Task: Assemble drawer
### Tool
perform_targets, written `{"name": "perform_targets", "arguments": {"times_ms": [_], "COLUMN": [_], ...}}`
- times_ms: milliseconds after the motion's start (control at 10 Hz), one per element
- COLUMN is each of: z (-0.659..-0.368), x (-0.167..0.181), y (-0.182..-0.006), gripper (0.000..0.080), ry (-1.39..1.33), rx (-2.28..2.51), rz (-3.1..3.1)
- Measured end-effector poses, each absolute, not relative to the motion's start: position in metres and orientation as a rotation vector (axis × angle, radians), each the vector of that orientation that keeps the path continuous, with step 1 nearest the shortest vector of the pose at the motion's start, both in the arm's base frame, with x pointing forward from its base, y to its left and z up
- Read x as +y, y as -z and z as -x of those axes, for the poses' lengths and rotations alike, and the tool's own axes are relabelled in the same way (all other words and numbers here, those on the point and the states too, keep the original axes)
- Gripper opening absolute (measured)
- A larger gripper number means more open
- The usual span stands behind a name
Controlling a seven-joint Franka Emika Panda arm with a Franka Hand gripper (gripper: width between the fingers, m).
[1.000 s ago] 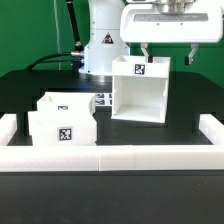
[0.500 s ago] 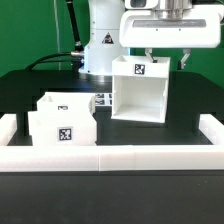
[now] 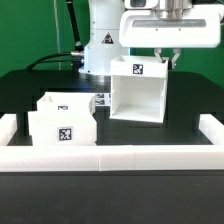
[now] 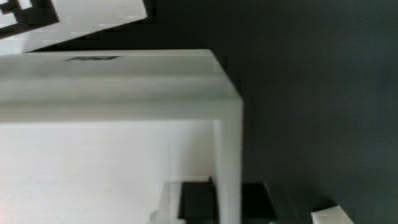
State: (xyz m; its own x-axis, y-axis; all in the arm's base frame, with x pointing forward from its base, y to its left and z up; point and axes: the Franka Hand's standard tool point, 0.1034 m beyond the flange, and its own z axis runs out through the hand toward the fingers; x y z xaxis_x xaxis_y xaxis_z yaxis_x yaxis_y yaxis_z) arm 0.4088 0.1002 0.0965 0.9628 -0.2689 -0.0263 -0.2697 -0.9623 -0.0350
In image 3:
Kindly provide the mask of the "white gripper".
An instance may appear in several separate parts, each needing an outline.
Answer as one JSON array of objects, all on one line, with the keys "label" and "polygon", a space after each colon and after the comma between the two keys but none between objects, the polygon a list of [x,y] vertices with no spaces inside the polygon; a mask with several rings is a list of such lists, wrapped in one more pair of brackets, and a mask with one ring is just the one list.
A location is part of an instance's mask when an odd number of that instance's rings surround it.
[{"label": "white gripper", "polygon": [[123,47],[156,48],[154,55],[160,62],[160,48],[175,48],[171,59],[171,69],[174,69],[181,55],[180,48],[219,45],[223,18],[224,7],[193,7],[180,20],[158,19],[152,10],[128,10],[121,18],[119,41]]}]

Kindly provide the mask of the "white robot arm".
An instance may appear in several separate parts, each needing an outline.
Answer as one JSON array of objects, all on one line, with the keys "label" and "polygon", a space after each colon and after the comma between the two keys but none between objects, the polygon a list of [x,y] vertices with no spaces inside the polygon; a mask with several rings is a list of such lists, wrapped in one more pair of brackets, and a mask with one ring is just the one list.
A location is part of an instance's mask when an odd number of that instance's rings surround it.
[{"label": "white robot arm", "polygon": [[183,49],[215,48],[221,40],[224,3],[219,0],[88,0],[90,40],[79,72],[98,80],[110,62],[132,48],[149,48],[157,58],[171,49],[174,64]]}]

